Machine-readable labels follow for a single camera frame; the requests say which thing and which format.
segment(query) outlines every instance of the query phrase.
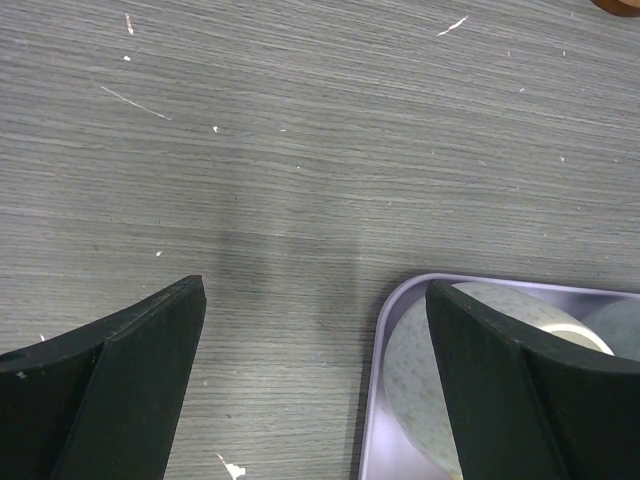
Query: scuff mark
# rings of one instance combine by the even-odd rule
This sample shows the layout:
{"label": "scuff mark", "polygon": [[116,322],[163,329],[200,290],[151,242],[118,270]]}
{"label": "scuff mark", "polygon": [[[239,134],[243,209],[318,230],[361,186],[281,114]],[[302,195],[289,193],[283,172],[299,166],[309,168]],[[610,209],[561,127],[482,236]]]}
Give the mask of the scuff mark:
{"label": "scuff mark", "polygon": [[131,16],[128,13],[125,13],[124,18],[127,20],[127,30],[129,30],[129,34],[133,35],[133,23],[131,23]]}
{"label": "scuff mark", "polygon": [[100,85],[100,88],[109,92],[111,95],[115,95],[116,97],[118,97],[120,100],[124,100],[125,102],[127,102],[130,105],[133,105],[134,107],[140,108],[142,110],[144,110],[145,112],[149,112],[149,113],[153,113],[155,116],[160,117],[160,118],[164,118],[165,120],[171,120],[169,117],[167,117],[166,115],[162,115],[161,113],[158,112],[154,112],[153,110],[147,108],[147,107],[143,107],[142,105],[137,104],[136,102],[132,102],[131,100],[129,100],[128,98],[123,97],[122,95],[120,95],[119,93],[114,92],[113,90],[109,90],[107,87],[105,87],[104,85]]}
{"label": "scuff mark", "polygon": [[445,31],[440,32],[438,35],[436,35],[436,37],[440,37],[442,35],[446,35],[447,33],[449,33],[451,30],[455,30],[456,28],[458,28],[460,25],[462,25],[464,22],[467,21],[467,18],[469,18],[469,15],[467,15],[466,17],[458,20],[456,23],[454,23],[453,25],[451,25],[449,28],[447,28]]}
{"label": "scuff mark", "polygon": [[216,453],[216,455],[218,456],[222,464],[227,468],[227,472],[229,472],[229,475],[231,475],[231,478],[233,480],[238,480],[238,478],[247,474],[246,468],[241,468],[237,465],[234,465],[233,463],[225,462],[224,458],[222,458],[222,455],[220,455],[219,453]]}

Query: lavender plastic tray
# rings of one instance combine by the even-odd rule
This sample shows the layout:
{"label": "lavender plastic tray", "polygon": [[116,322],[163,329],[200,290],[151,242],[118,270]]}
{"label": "lavender plastic tray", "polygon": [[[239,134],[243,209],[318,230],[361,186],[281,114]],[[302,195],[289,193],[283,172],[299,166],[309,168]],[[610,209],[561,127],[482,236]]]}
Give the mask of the lavender plastic tray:
{"label": "lavender plastic tray", "polygon": [[405,436],[391,412],[382,382],[382,364],[391,332],[404,312],[424,296],[432,280],[505,285],[555,305],[578,320],[616,301],[640,300],[640,295],[632,293],[439,273],[420,275],[407,280],[387,299],[378,317],[360,460],[360,480],[449,480],[449,477],[420,453]]}

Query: gray round object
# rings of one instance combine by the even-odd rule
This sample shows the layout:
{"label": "gray round object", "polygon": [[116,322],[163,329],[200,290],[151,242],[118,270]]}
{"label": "gray round object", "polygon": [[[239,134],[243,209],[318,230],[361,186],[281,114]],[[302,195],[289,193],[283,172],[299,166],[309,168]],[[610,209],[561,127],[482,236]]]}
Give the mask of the gray round object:
{"label": "gray round object", "polygon": [[[557,325],[584,328],[564,311],[508,287],[478,282],[455,287],[494,310],[543,330]],[[424,298],[412,305],[394,328],[382,378],[391,410],[407,437],[452,478],[461,479]]]}
{"label": "gray round object", "polygon": [[640,301],[623,300],[582,320],[596,332],[617,357],[640,362]]}

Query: gray wooden surface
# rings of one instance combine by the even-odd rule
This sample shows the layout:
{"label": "gray wooden surface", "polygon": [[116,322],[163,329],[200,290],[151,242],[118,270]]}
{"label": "gray wooden surface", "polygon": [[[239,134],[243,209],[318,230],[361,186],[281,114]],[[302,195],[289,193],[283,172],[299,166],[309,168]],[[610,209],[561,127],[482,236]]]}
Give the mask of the gray wooden surface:
{"label": "gray wooden surface", "polygon": [[167,479],[229,478],[216,453],[357,478],[376,315],[413,274],[640,290],[640,23],[588,0],[0,22],[0,351],[202,274]]}

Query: brown object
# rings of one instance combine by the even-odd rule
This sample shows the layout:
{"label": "brown object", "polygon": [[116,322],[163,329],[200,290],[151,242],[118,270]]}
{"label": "brown object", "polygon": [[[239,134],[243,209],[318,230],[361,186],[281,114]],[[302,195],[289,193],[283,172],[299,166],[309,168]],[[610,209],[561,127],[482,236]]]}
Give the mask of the brown object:
{"label": "brown object", "polygon": [[640,17],[640,0],[591,0],[597,6],[619,17]]}

